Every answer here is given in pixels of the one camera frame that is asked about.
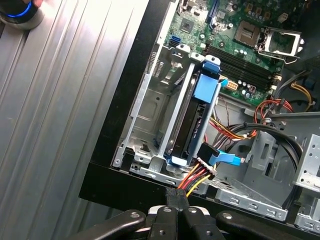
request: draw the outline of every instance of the motherboard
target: motherboard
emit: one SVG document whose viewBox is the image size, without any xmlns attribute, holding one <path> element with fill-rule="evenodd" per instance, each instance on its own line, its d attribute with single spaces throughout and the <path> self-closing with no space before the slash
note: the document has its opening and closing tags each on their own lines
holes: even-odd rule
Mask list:
<svg viewBox="0 0 320 240">
<path fill-rule="evenodd" d="M 257 52 L 266 27 L 294 30 L 305 0 L 182 0 L 175 13 L 166 45 L 190 46 L 193 52 L 221 60 L 222 75 L 232 87 L 221 90 L 251 105 L 268 95 L 274 76 L 285 63 Z M 274 34 L 270 49 L 290 52 L 294 37 Z"/>
</svg>

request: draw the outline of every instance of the metal bracket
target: metal bracket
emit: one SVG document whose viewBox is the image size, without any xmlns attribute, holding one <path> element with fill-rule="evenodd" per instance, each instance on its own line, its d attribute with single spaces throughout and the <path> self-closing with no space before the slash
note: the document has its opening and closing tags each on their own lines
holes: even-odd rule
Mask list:
<svg viewBox="0 0 320 240">
<path fill-rule="evenodd" d="M 313 220 L 310 216 L 298 213 L 294 225 L 298 228 L 320 234 L 320 221 Z"/>
<path fill-rule="evenodd" d="M 239 195 L 225 189 L 218 189 L 215 199 L 219 200 L 222 203 L 232 205 L 281 222 L 284 222 L 288 215 L 287 210 L 283 210 L 279 207 L 271 206 L 269 204 L 253 200 L 249 197 Z"/>
<path fill-rule="evenodd" d="M 274 156 L 274 154 L 271 153 L 275 141 L 275 138 L 270 134 L 259 131 L 254 139 L 250 152 L 246 156 L 245 162 L 248 163 L 251 161 L 253 168 L 264 171 L 270 162 L 270 156 Z"/>
<path fill-rule="evenodd" d="M 293 36 L 294 37 L 294 42 L 291 48 L 291 52 L 283 52 L 280 50 L 271 50 L 271 42 L 273 35 L 275 33 L 280 33 L 281 35 L 288 35 L 288 36 Z M 262 34 L 264 34 L 264 41 L 263 43 L 260 43 L 259 46 L 257 47 L 258 54 L 269 57 L 269 58 L 274 58 L 278 60 L 282 60 L 285 62 L 285 64 L 292 64 L 296 62 L 299 57 L 296 56 L 296 54 L 300 51 L 302 51 L 302 47 L 300 47 L 300 42 L 301 42 L 301 32 L 297 31 L 289 31 L 289 30 L 283 30 L 279 28 L 274 28 L 274 27 L 267 27 Z M 293 61 L 287 62 L 286 57 L 291 57 L 294 58 Z"/>
<path fill-rule="evenodd" d="M 303 155 L 294 177 L 294 184 L 320 193 L 320 136 L 312 134 L 304 144 Z"/>
</svg>

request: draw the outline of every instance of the cpu socket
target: cpu socket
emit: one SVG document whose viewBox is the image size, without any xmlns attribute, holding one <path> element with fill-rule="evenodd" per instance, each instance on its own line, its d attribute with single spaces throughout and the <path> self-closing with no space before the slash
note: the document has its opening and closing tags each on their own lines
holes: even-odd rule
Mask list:
<svg viewBox="0 0 320 240">
<path fill-rule="evenodd" d="M 235 33 L 234 40 L 254 47 L 257 44 L 258 37 L 260 35 L 260 28 L 247 21 L 242 21 Z"/>
</svg>

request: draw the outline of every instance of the blue latch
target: blue latch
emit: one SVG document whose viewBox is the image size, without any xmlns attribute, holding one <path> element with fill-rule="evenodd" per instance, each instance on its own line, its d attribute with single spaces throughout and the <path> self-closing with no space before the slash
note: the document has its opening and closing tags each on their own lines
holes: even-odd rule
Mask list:
<svg viewBox="0 0 320 240">
<path fill-rule="evenodd" d="M 226 163 L 226 164 L 231 164 L 235 166 L 240 166 L 241 164 L 241 158 L 230 153 L 226 153 L 224 151 L 219 150 L 220 154 L 218 156 L 212 155 L 209 164 L 211 166 L 215 165 L 218 162 L 221 163 Z"/>
<path fill-rule="evenodd" d="M 218 80 L 207 75 L 200 74 L 193 92 L 193 97 L 210 104 L 214 97 L 217 85 Z"/>
<path fill-rule="evenodd" d="M 213 64 L 211 62 L 205 62 L 203 65 L 202 65 L 202 69 L 204 70 L 207 70 L 213 74 L 218 74 L 220 72 L 220 66 L 219 65 L 216 65 L 216 64 Z"/>
</svg>

